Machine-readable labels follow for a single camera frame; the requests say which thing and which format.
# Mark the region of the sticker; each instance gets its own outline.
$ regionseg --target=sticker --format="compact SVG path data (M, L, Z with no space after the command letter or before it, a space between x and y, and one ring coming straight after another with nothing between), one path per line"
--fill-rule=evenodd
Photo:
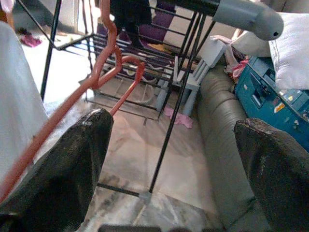
M282 110L285 107L285 105L281 102L279 105L277 105L274 109L274 113L278 113L280 110Z

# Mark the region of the blue suitcase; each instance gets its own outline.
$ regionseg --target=blue suitcase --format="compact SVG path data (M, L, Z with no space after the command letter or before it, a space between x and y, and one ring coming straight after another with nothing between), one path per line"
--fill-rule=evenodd
M309 152L309 91L277 89L271 58L251 58L235 92L248 117L288 132Z

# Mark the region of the orange plastic hanger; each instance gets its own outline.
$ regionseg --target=orange plastic hanger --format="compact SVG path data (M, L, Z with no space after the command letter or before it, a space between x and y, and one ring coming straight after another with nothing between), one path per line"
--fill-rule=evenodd
M52 117L46 122L41 131L35 136L30 146L24 151L24 153L15 161L12 168L6 174L4 180L0 185L0 202L2 202L12 191L20 176L23 174L26 167L32 162L35 154L38 152L44 141L48 138L56 125L68 112L68 110L76 103L76 101L82 96L87 89L98 89L102 87L107 81L111 80L117 73L121 71L122 64L126 62L132 62L137 65L137 72L134 83L129 87L126 93L121 97L118 103L112 108L110 114L113 116L120 106L125 102L130 93L140 82L145 64L138 58L133 56L121 56L121 51L116 45L117 28L116 25L110 20L110 0L101 0L101 19L103 24L107 27L108 41L107 46L100 53L94 65L93 71L89 78L87 78L81 86L75 90L66 101L56 110ZM106 59L115 53L116 66L109 72L100 77L101 70Z

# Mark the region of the gray leather sofa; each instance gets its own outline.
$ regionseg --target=gray leather sofa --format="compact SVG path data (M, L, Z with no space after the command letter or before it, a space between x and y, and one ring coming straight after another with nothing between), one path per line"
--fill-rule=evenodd
M233 82L217 64L203 79L197 115L221 222L229 232L266 231L270 227L249 186L233 132L247 116L231 93Z

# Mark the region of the marble floor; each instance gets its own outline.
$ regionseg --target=marble floor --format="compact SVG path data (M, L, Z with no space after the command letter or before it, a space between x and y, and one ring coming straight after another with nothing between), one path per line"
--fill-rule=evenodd
M46 55L46 42L37 50L24 47L35 82L40 87L42 61ZM87 60L66 52L54 52L47 83L44 106L48 115L85 78ZM91 100L111 106L114 100L102 96ZM173 93L169 105L173 108L177 94ZM60 122L38 153L46 152L58 138L85 112L99 108L80 99ZM152 110L126 104L122 110L156 118ZM207 162L203 155L198 122L193 116L193 128L175 125L165 152L158 179L151 196L148 196L152 176L169 126L169 118L159 120L119 111L114 116L114 126L108 154L100 182L125 187L143 193L134 197L97 187L88 213L79 232L92 232L102 224L159 226L162 231L173 227L187 227L193 232L202 228L221 228L213 200Z

